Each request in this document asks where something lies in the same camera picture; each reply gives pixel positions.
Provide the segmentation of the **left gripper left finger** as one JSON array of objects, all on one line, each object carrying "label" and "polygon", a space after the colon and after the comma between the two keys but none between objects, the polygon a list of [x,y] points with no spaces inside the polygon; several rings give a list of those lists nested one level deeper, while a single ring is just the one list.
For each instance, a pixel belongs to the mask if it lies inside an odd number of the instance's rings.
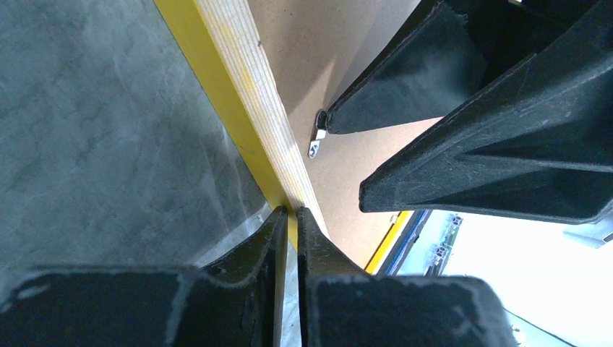
[{"label": "left gripper left finger", "polygon": [[278,346],[288,212],[204,267],[39,267],[1,296],[3,346]]}]

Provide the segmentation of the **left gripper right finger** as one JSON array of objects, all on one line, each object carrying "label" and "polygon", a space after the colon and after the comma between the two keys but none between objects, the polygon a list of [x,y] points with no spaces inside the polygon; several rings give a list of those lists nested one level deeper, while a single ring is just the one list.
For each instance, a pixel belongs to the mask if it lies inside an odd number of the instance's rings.
[{"label": "left gripper right finger", "polygon": [[307,207],[297,217],[304,346],[516,346],[483,280],[370,275],[327,238]]}]

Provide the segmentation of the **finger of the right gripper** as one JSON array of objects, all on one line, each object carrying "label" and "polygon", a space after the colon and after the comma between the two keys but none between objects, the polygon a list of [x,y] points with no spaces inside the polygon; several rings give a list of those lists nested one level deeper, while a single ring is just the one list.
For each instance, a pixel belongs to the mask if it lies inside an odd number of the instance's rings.
[{"label": "finger of the right gripper", "polygon": [[326,110],[328,132],[365,132],[449,114],[481,88],[493,18],[493,1],[420,1]]},{"label": "finger of the right gripper", "polygon": [[612,3],[597,1],[361,182],[364,213],[582,224],[612,210]]}]

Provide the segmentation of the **brown backing board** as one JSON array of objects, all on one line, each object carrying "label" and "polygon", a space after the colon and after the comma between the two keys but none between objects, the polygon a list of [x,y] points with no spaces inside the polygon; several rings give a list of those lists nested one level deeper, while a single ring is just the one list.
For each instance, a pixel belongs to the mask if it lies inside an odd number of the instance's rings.
[{"label": "brown backing board", "polygon": [[[316,113],[365,70],[415,1],[251,1],[276,86],[299,151],[307,154]],[[305,158],[331,240],[365,267],[391,227],[393,214],[363,213],[359,185],[431,121],[354,134],[329,134]]]}]

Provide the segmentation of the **yellow wooden picture frame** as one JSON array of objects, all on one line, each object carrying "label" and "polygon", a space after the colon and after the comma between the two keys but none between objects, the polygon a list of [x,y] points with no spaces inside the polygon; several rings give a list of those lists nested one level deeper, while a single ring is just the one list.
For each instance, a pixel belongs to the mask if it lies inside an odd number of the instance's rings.
[{"label": "yellow wooden picture frame", "polygon": [[[289,211],[287,236],[297,242],[295,211],[308,207],[330,238],[286,108],[260,43],[251,1],[157,1],[163,20],[271,207]],[[409,213],[392,211],[391,227],[368,264],[377,273]]]}]

